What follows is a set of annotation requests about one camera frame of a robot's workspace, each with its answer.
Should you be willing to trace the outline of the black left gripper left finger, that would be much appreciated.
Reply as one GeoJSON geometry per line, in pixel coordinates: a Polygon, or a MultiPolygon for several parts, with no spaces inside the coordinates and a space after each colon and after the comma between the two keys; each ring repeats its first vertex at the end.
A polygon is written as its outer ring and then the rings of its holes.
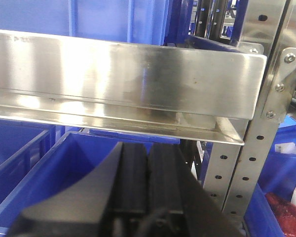
{"type": "Polygon", "coordinates": [[[145,159],[141,143],[119,142],[89,174],[35,205],[23,209],[9,237],[97,237],[118,175],[132,159],[145,159]]]}

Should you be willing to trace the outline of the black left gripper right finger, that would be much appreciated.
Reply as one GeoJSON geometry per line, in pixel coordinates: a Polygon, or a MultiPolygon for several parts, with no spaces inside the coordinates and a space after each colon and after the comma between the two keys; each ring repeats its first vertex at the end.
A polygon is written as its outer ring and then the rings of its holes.
{"type": "Polygon", "coordinates": [[[148,155],[149,208],[164,209],[178,237],[240,237],[192,175],[178,145],[155,143],[148,155]]]}

